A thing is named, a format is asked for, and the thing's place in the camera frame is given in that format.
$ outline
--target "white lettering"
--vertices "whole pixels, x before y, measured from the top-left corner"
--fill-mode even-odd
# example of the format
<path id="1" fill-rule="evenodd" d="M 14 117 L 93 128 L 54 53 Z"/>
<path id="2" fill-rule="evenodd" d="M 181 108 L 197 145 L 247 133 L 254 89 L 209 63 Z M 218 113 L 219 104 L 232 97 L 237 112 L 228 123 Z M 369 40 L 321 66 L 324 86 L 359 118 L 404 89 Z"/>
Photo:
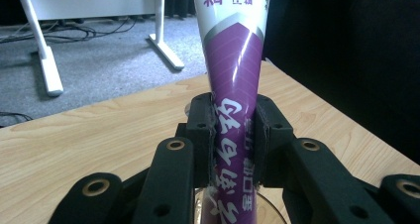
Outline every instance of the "white lettering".
<path id="1" fill-rule="evenodd" d="M 220 147 L 222 150 L 217 149 L 217 154 L 219 154 L 219 156 L 230 166 L 231 158 L 237 154 L 237 145 L 228 138 L 224 138 L 220 144 Z"/>
<path id="2" fill-rule="evenodd" d="M 221 134 L 226 134 L 231 128 L 240 128 L 241 124 L 237 122 L 232 116 L 242 110 L 241 104 L 229 98 L 224 98 L 220 107 L 216 106 L 216 113 L 219 115 L 219 122 L 222 127 Z"/>

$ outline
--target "screw hole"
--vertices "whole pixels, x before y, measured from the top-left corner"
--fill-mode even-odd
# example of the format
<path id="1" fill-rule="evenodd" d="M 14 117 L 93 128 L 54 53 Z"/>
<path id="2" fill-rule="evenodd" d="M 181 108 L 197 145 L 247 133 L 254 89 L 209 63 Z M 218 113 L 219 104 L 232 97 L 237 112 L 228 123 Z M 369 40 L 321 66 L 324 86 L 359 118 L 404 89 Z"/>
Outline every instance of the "screw hole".
<path id="1" fill-rule="evenodd" d="M 274 128 L 274 129 L 280 129 L 282 127 L 283 127 L 283 125 L 281 125 L 279 123 L 272 125 L 272 128 Z"/>
<path id="2" fill-rule="evenodd" d="M 368 219 L 368 213 L 359 206 L 351 206 L 350 211 L 359 218 Z"/>
<path id="3" fill-rule="evenodd" d="M 420 198 L 420 185 L 408 180 L 399 180 L 396 186 L 405 194 Z"/>
<path id="4" fill-rule="evenodd" d="M 320 149 L 318 144 L 312 142 L 303 142 L 302 147 L 308 151 L 316 152 Z"/>
<path id="5" fill-rule="evenodd" d="M 166 216 L 170 212 L 170 206 L 167 204 L 162 204 L 155 207 L 154 213 L 158 217 Z"/>
<path id="6" fill-rule="evenodd" d="M 177 151 L 184 148 L 185 143 L 183 143 L 182 141 L 171 141 L 166 145 L 166 147 L 172 151 Z"/>
<path id="7" fill-rule="evenodd" d="M 83 186 L 82 193 L 85 196 L 97 196 L 109 188 L 109 181 L 104 178 L 95 179 Z"/>

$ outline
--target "black bracket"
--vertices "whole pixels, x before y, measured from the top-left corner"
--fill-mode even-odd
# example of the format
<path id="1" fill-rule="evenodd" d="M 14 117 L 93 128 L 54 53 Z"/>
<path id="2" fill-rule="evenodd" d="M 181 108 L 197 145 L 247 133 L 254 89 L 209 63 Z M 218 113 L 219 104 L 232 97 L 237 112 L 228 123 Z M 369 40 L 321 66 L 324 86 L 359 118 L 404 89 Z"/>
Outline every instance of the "black bracket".
<path id="1" fill-rule="evenodd" d="M 376 188 L 353 177 L 323 143 L 295 138 L 271 99 L 255 113 L 254 184 L 283 188 L 292 223 L 420 223 L 420 176 L 397 174 Z M 187 123 L 162 141 L 150 168 L 122 182 L 81 179 L 50 223 L 192 223 L 194 188 L 211 180 L 216 117 L 210 93 L 191 101 Z"/>

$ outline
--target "black cable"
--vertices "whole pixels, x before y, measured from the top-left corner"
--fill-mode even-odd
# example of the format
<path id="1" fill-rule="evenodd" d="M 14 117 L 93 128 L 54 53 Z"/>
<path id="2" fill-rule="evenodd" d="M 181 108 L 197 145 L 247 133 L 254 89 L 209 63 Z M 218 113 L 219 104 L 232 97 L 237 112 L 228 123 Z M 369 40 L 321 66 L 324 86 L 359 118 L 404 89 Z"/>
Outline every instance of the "black cable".
<path id="1" fill-rule="evenodd" d="M 85 42 L 85 41 L 90 41 L 90 40 L 95 39 L 95 38 L 109 36 L 109 35 L 112 35 L 112 34 L 126 33 L 128 31 L 130 31 L 131 29 L 133 29 L 134 26 L 137 23 L 137 19 L 135 19 L 133 24 L 130 26 L 130 28 L 128 28 L 126 30 L 118 31 L 124 25 L 126 25 L 129 20 L 130 20 L 130 17 L 127 17 L 127 19 L 124 20 L 124 22 L 117 29 L 115 29 L 111 32 L 97 32 L 94 29 L 89 28 L 89 27 L 85 27 L 85 26 L 81 27 L 81 26 L 72 26 L 72 25 L 70 25 L 70 26 L 59 26 L 59 25 L 57 25 L 57 26 L 52 27 L 47 32 L 43 32 L 43 34 L 44 34 L 44 38 L 48 42 L 54 43 L 54 44 Z M 65 36 L 52 36 L 52 35 L 50 35 L 52 33 L 59 33 L 59 32 L 64 32 L 64 31 L 78 31 L 78 32 L 82 32 L 84 35 L 82 37 L 65 37 Z M 29 40 L 29 39 L 33 39 L 33 38 L 34 38 L 34 35 L 30 34 L 30 35 L 25 35 L 25 36 L 21 36 L 21 37 L 15 37 L 15 38 L 12 38 L 12 39 L 3 39 L 3 40 L 0 41 L 0 44 L 19 42 L 19 41 Z"/>
<path id="2" fill-rule="evenodd" d="M 14 113 L 14 112 L 0 112 L 0 117 L 22 117 L 27 122 L 28 121 L 31 121 L 31 120 L 34 120 L 32 117 L 30 117 L 30 116 L 28 116 L 26 114 L 23 114 L 23 113 Z"/>

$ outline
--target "purple tube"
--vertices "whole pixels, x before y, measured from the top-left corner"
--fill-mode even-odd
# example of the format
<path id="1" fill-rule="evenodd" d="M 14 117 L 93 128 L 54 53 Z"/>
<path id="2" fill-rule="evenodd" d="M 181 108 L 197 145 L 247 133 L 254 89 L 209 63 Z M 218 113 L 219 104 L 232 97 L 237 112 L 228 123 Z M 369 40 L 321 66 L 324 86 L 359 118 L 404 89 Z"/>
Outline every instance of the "purple tube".
<path id="1" fill-rule="evenodd" d="M 253 116 L 269 0 L 195 0 L 218 117 L 201 223 L 257 223 Z"/>

